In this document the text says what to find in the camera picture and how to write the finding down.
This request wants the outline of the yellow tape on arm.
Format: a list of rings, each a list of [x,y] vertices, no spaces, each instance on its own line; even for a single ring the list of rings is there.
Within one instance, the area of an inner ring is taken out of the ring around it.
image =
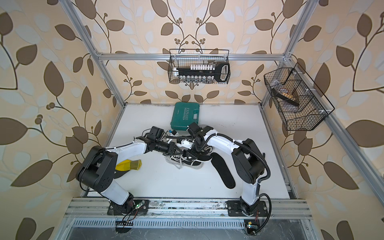
[[[142,161],[141,160],[124,160],[121,163],[116,165],[116,170],[120,172],[125,172],[125,171],[131,171],[135,170],[138,171],[142,166]]]

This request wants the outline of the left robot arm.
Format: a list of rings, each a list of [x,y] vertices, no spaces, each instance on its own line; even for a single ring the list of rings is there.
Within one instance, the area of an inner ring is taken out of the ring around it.
[[[119,147],[92,147],[82,166],[77,172],[76,179],[103,197],[117,205],[124,205],[130,198],[130,193],[123,189],[115,180],[116,166],[124,160],[156,151],[164,156],[183,155],[183,150],[174,142],[162,141],[165,131],[152,127],[150,132],[135,141]]]

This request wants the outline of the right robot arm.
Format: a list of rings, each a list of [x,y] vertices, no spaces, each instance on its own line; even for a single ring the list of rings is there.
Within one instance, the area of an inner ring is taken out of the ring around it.
[[[219,159],[217,153],[209,153],[211,147],[232,157],[236,172],[243,181],[241,202],[247,208],[254,206],[260,199],[261,182],[271,176],[270,168],[255,142],[234,140],[227,135],[220,134],[214,128],[199,127],[192,123],[187,127],[192,138],[191,148],[186,151],[186,159],[200,162],[214,162]]]

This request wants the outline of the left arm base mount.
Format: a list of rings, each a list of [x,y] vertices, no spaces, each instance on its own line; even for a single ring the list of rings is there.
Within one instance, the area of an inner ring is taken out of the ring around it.
[[[149,200],[131,199],[126,201],[123,205],[118,205],[114,202],[110,202],[110,206],[107,211],[108,216],[125,216],[135,215],[144,216],[149,210]]]

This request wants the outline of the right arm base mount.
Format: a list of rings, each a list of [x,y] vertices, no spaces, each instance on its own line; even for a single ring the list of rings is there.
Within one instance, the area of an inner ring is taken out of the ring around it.
[[[266,217],[268,215],[266,202],[261,200],[253,205],[248,205],[243,200],[227,201],[226,209],[230,217]]]

